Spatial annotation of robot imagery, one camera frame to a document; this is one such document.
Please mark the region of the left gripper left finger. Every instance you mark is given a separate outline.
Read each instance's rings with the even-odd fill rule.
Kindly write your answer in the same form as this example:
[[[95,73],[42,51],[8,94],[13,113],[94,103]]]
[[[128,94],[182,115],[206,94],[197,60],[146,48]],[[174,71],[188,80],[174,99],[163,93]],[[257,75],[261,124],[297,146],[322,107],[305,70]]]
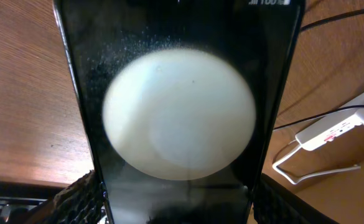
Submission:
[[[27,224],[94,224],[101,220],[104,199],[95,171],[91,170],[53,199],[35,207]]]

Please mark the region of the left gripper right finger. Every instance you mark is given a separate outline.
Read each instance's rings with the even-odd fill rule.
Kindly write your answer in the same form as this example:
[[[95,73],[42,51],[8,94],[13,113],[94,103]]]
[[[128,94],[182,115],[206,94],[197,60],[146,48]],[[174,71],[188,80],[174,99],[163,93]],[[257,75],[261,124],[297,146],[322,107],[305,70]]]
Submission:
[[[255,190],[253,213],[260,224],[337,224],[266,174]]]

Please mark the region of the black smartphone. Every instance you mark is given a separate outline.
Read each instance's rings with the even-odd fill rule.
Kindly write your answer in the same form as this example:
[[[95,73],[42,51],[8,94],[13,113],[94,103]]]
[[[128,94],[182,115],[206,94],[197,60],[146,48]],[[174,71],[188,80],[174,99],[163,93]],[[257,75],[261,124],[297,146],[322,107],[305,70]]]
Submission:
[[[305,9],[54,1],[111,223],[246,223]]]

